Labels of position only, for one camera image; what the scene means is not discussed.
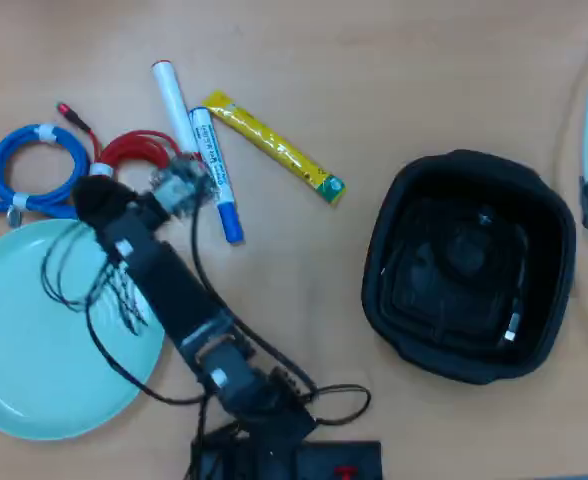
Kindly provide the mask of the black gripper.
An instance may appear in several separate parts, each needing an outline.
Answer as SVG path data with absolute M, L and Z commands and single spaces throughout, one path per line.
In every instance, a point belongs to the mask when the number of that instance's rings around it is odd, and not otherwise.
M 149 263 L 159 250 L 156 231 L 170 215 L 151 192 L 138 194 L 105 176 L 81 178 L 72 190 L 80 221 L 91 226 L 112 262 Z

